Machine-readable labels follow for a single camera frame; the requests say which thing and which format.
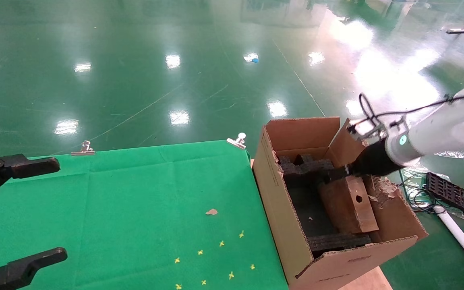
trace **metal bracket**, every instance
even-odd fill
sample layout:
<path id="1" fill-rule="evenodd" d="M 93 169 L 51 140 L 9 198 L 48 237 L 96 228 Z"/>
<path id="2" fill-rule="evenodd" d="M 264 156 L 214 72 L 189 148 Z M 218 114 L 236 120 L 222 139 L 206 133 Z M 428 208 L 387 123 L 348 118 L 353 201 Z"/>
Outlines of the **metal bracket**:
<path id="1" fill-rule="evenodd" d="M 91 142 L 89 140 L 85 140 L 81 143 L 81 149 L 79 152 L 71 152 L 71 156 L 85 156 L 94 154 L 96 154 L 96 151 L 92 149 Z"/>
<path id="2" fill-rule="evenodd" d="M 239 133 L 237 135 L 237 139 L 236 140 L 233 140 L 233 139 L 230 139 L 228 138 L 227 139 L 227 142 L 234 145 L 235 147 L 237 148 L 240 148 L 240 149 L 246 149 L 247 147 L 244 145 L 244 139 L 247 137 L 246 134 L 244 133 Z"/>
<path id="3" fill-rule="evenodd" d="M 447 34 L 461 34 L 464 33 L 464 28 L 449 28 L 446 32 Z"/>

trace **open cardboard box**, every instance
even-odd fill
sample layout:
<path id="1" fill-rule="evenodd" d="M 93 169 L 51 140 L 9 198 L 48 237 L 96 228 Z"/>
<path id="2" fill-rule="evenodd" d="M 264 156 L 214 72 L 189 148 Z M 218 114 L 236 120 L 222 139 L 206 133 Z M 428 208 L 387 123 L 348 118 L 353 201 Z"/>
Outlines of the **open cardboard box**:
<path id="1" fill-rule="evenodd" d="M 399 189 L 382 192 L 365 176 L 368 195 L 376 197 L 370 200 L 379 228 L 369 232 L 374 243 L 313 257 L 276 156 L 308 153 L 335 167 L 351 163 L 364 146 L 347 125 L 348 120 L 340 128 L 339 117 L 333 117 L 271 120 L 263 126 L 253 169 L 290 290 L 337 290 L 428 235 Z"/>

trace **metal binder clip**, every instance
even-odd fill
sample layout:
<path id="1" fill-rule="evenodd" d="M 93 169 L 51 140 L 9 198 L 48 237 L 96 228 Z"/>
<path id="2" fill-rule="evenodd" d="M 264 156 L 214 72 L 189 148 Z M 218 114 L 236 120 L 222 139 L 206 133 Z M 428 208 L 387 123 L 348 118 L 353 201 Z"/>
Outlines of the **metal binder clip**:
<path id="1" fill-rule="evenodd" d="M 91 142 L 85 140 L 81 143 L 81 149 L 79 152 L 71 152 L 71 156 L 85 156 L 85 155 L 94 155 L 96 151 L 91 148 Z"/>
<path id="2" fill-rule="evenodd" d="M 237 139 L 236 140 L 233 140 L 233 139 L 230 139 L 228 138 L 227 139 L 227 142 L 234 145 L 235 147 L 237 148 L 241 148 L 241 149 L 246 149 L 247 147 L 244 145 L 244 139 L 247 137 L 246 134 L 244 133 L 239 133 L 237 135 Z"/>

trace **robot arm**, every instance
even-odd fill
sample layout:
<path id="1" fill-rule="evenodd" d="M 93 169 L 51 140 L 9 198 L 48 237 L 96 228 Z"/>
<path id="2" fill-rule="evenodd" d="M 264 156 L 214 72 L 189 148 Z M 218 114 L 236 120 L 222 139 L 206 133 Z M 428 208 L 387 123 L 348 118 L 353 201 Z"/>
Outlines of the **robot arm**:
<path id="1" fill-rule="evenodd" d="M 454 99 L 457 97 L 464 97 L 464 89 Z M 344 171 L 345 175 L 384 176 L 416 163 L 422 156 L 462 149 L 464 99 L 459 99 L 440 105 L 411 129 L 369 145 Z"/>

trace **green table cover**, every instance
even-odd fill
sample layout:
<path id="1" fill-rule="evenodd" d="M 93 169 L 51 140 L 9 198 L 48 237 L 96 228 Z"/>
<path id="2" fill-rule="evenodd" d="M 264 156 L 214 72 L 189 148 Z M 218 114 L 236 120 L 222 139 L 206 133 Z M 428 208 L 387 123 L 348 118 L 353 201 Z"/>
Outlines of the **green table cover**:
<path id="1" fill-rule="evenodd" d="M 287 289 L 247 151 L 210 141 L 57 158 L 61 171 L 0 188 L 0 266 L 68 252 L 29 290 Z"/>

